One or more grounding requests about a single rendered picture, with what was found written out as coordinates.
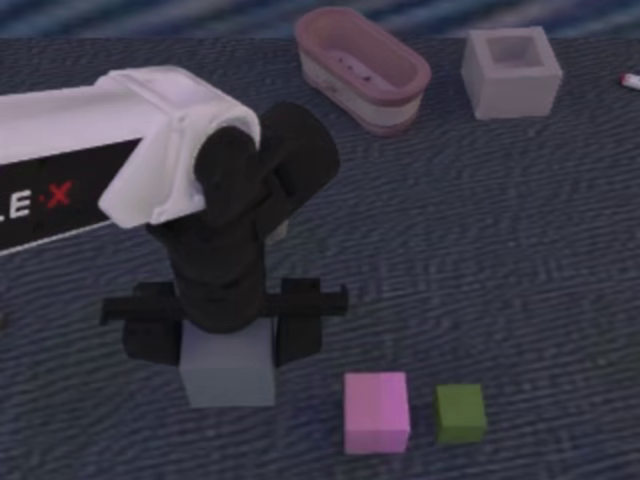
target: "green cube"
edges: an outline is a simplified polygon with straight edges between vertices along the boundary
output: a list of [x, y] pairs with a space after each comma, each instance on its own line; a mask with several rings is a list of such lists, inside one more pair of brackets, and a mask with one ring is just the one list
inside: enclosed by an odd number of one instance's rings
[[487, 431], [482, 386], [438, 385], [435, 394], [437, 441], [480, 442]]

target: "gray square box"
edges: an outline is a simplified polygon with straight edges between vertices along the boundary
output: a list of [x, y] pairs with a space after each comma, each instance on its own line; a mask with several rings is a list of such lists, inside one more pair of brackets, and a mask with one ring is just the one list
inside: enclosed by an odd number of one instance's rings
[[548, 115], [563, 77], [542, 27], [471, 30], [461, 73], [478, 120]]
[[273, 320], [231, 334], [184, 322], [179, 371], [192, 408], [272, 407], [276, 403]]

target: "pink block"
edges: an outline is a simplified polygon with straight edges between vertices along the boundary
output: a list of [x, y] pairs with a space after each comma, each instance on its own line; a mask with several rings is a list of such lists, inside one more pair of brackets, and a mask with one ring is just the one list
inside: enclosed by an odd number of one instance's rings
[[344, 447], [347, 454], [402, 453], [411, 433], [403, 372], [344, 376]]

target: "pink oval container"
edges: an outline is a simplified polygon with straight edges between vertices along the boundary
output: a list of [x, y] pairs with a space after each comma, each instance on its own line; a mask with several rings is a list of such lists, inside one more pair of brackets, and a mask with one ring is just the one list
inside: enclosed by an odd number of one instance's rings
[[405, 130], [431, 80], [424, 58], [355, 10], [323, 7], [298, 20], [302, 74], [367, 131]]

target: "red x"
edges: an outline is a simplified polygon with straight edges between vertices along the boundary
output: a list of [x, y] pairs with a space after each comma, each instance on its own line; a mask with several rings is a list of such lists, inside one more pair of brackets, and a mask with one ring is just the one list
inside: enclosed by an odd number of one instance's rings
[[71, 180], [63, 183], [59, 187], [55, 183], [49, 185], [49, 191], [53, 194], [53, 196], [51, 197], [51, 200], [49, 200], [49, 203], [47, 203], [47, 208], [53, 208], [58, 203], [62, 205], [69, 205], [68, 195], [69, 190], [71, 189], [71, 185]]

